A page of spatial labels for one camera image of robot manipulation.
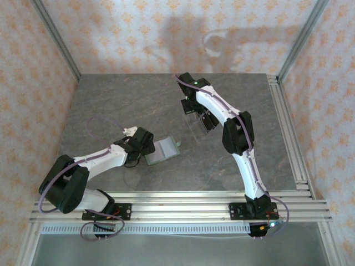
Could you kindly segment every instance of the orange patterned wall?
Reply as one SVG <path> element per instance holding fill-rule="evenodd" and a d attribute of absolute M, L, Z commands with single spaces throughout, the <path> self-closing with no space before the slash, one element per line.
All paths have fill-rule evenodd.
<path fill-rule="evenodd" d="M 77 82 L 30 1 L 1 1 L 0 36 L 0 265 L 14 265 Z"/>
<path fill-rule="evenodd" d="M 44 0 L 83 74 L 276 75 L 315 2 Z"/>
<path fill-rule="evenodd" d="M 285 90 L 318 193 L 355 262 L 355 3 L 330 1 Z"/>

